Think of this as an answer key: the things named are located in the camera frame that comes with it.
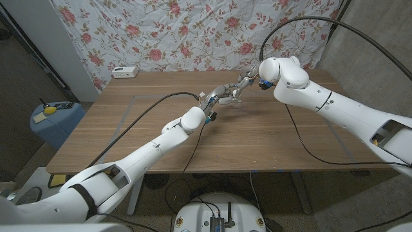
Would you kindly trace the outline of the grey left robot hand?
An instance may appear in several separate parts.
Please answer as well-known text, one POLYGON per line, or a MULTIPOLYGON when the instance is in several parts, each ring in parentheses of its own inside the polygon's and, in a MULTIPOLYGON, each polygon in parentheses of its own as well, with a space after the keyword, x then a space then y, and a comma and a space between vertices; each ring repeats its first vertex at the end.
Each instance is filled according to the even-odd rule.
POLYGON ((211 91, 204 100, 201 100, 199 107, 205 111, 207 108, 212 108, 216 103, 220 105, 228 105, 239 101, 242 89, 234 83, 228 83, 216 87, 211 91))

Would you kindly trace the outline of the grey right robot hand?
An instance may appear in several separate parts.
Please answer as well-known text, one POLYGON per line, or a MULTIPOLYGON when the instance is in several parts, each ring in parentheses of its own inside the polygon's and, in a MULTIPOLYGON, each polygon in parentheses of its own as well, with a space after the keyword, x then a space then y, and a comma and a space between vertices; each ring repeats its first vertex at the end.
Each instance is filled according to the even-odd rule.
POLYGON ((254 80, 259 76, 259 64, 242 67, 239 71, 238 83, 236 89, 232 92, 235 98, 241 95, 242 90, 248 86, 252 86, 254 80))

